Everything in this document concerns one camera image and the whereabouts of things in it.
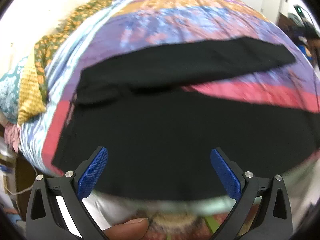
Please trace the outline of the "person's left hand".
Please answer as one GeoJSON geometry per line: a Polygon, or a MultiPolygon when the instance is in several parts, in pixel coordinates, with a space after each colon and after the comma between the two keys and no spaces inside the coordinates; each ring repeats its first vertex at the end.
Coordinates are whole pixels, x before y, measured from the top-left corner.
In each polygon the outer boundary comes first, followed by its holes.
{"type": "Polygon", "coordinates": [[[148,227],[147,218],[136,218],[124,224],[112,226],[103,233],[111,240],[138,240],[145,235],[148,227]]]}

